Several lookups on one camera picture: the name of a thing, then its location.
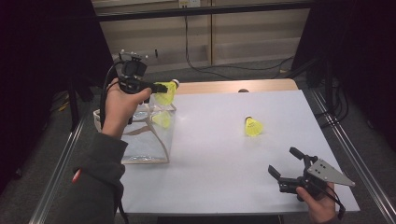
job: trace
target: yellow shuttlecock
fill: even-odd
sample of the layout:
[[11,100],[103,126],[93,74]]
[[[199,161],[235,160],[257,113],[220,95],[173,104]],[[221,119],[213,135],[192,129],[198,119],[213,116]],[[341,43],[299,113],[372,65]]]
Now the yellow shuttlecock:
[[262,132],[262,124],[252,117],[246,118],[245,133],[249,136],[256,136]]
[[173,79],[170,82],[156,82],[155,84],[164,85],[168,89],[167,93],[158,92],[154,94],[154,98],[158,102],[158,104],[160,105],[172,104],[179,82],[176,79]]
[[160,125],[161,127],[167,129],[171,125],[171,115],[168,111],[162,111],[157,115],[151,117],[151,121],[155,124]]

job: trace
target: finger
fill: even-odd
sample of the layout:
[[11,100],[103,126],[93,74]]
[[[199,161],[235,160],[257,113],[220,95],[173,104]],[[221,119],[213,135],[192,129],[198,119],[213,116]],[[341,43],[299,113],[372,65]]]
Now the finger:
[[139,104],[140,102],[147,100],[150,95],[151,95],[151,88],[145,88],[142,91],[135,94],[134,99]]
[[326,191],[334,197],[334,183],[328,182]]
[[113,80],[111,80],[111,83],[109,85],[111,85],[111,84],[113,84],[115,82],[118,82],[118,81],[119,81],[119,79],[117,77],[115,77],[115,78],[113,78]]
[[302,187],[296,189],[298,195],[308,204],[310,208],[315,206],[318,202]]

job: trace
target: black cable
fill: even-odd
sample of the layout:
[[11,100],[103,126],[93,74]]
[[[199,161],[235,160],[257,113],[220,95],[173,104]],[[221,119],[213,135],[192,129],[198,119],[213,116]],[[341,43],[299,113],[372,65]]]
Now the black cable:
[[[102,88],[102,95],[101,95],[101,99],[100,99],[100,123],[101,123],[101,128],[103,128],[103,125],[105,124],[105,119],[106,119],[106,98],[107,98],[107,92],[108,90],[114,86],[115,84],[120,83],[118,82],[114,82],[111,83],[110,82],[112,80],[110,80],[110,76],[111,73],[113,72],[113,70],[116,68],[116,66],[120,63],[123,63],[123,60],[120,57],[120,60],[116,63],[113,63],[113,65],[111,65],[111,67],[108,69],[106,77],[105,77],[105,82],[103,84],[103,88]],[[128,220],[128,216],[125,214],[123,207],[122,207],[122,202],[120,201],[119,204],[119,209],[120,209],[120,215],[122,216],[122,218],[124,219],[125,224],[129,224],[129,220]]]
[[[277,65],[274,65],[274,66],[271,66],[271,67],[266,67],[266,68],[246,68],[246,67],[235,66],[235,65],[211,65],[211,66],[196,68],[196,67],[194,67],[194,66],[191,64],[191,62],[190,62],[189,38],[188,38],[189,23],[188,23],[187,16],[184,17],[184,22],[185,22],[185,24],[186,24],[186,61],[187,61],[187,64],[189,65],[189,67],[192,68],[193,70],[197,71],[197,72],[213,74],[213,75],[220,76],[220,77],[224,77],[224,78],[227,78],[227,79],[230,79],[230,80],[236,80],[235,78],[226,77],[226,76],[224,76],[224,75],[222,75],[222,74],[219,74],[219,73],[208,72],[208,71],[203,71],[203,70],[210,69],[210,68],[218,68],[218,67],[219,67],[219,68],[236,68],[236,69],[244,69],[244,70],[251,70],[251,71],[265,71],[265,70],[270,70],[270,69],[273,69],[273,68],[280,67],[283,63],[285,63],[285,62],[287,62],[288,60],[294,58],[294,56],[291,56],[291,57],[289,57],[289,58],[283,60],[281,63],[279,63],[279,64],[277,64]],[[279,76],[279,73],[276,74],[276,76],[271,77],[271,79],[274,79],[274,78],[276,78],[276,77],[278,77],[278,76]]]
[[329,197],[330,199],[332,199],[335,203],[337,203],[340,206],[340,209],[338,210],[338,219],[343,219],[344,213],[346,211],[346,208],[344,207],[344,205],[341,203],[340,199],[338,198],[338,195],[335,193],[335,190],[330,188],[329,186],[327,186],[327,188],[329,188],[333,193],[334,196],[332,196],[329,192],[327,192],[327,190],[324,190],[322,188],[320,188],[318,185],[316,185],[314,182],[310,182],[310,184],[320,190],[322,193],[324,193],[327,197]]
[[339,118],[339,116],[341,116],[341,113],[342,113],[342,110],[340,110],[340,112],[337,114],[336,117],[334,117],[332,120],[320,125],[320,129],[326,128],[326,127],[334,125],[336,123],[340,123],[343,119],[345,119],[347,117],[347,115],[349,113],[349,102],[347,100],[347,95],[344,90],[343,90],[343,95],[344,95],[344,100],[346,102],[346,112],[344,113],[344,115],[341,118]]
[[[341,111],[343,110],[343,105],[341,104],[341,98],[340,98],[340,86],[334,87],[336,88],[336,92],[335,92],[335,106],[334,106],[334,111],[338,109],[338,106],[340,106],[340,111],[337,115],[337,117],[340,115]],[[325,114],[329,114],[330,111],[329,109],[327,109],[324,112],[318,113],[318,114],[314,114],[316,119],[319,119],[320,117],[322,117]]]
[[191,64],[190,55],[189,55],[189,39],[188,39],[189,25],[188,25],[188,21],[187,21],[187,16],[184,17],[184,22],[186,23],[186,61],[187,61],[187,64],[189,65],[189,67],[192,68],[193,70],[197,71],[197,72],[213,74],[213,75],[216,75],[216,76],[219,76],[219,77],[224,77],[224,78],[227,78],[227,79],[230,79],[230,80],[236,80],[235,78],[226,77],[226,76],[224,76],[222,74],[219,74],[219,73],[202,71],[202,70],[194,67]]
[[265,71],[265,70],[270,70],[270,69],[273,69],[273,68],[277,68],[277,67],[279,67],[280,65],[282,65],[283,63],[287,62],[288,60],[290,60],[292,58],[294,58],[294,56],[290,56],[289,58],[283,60],[281,63],[279,63],[277,65],[274,65],[274,66],[271,66],[271,67],[266,67],[266,68],[247,68],[247,67],[240,67],[240,66],[234,66],[234,65],[212,65],[212,66],[202,67],[200,69],[204,70],[204,69],[209,69],[209,68],[220,67],[220,68],[237,68],[237,69],[252,70],[252,71]]
[[108,69],[106,77],[105,77],[105,82],[103,83],[103,88],[102,88],[102,95],[100,98],[100,124],[101,128],[103,128],[103,125],[105,124],[105,118],[106,118],[106,98],[107,98],[107,86],[111,82],[110,76],[113,70],[116,68],[116,66],[120,63],[123,63],[123,61],[118,61],[116,63],[113,63],[111,67]]
[[123,210],[121,201],[120,201],[120,204],[119,204],[119,210],[120,210],[120,215],[124,219],[125,224],[129,224],[128,215],[126,215],[125,211]]

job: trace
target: power outlet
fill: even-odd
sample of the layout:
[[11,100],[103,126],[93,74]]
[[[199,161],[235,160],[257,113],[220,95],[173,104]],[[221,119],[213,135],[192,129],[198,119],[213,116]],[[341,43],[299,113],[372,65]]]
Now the power outlet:
[[200,7],[201,0],[190,0],[190,7]]
[[189,7],[189,4],[190,4],[189,0],[178,0],[179,8]]
[[201,0],[178,0],[178,7],[200,7]]

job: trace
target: wrist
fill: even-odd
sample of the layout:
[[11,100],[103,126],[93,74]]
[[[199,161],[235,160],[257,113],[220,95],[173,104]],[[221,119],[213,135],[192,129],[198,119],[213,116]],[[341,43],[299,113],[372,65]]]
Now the wrist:
[[122,121],[115,121],[113,119],[106,119],[102,129],[102,133],[117,139],[121,139],[126,124],[127,121],[122,122]]

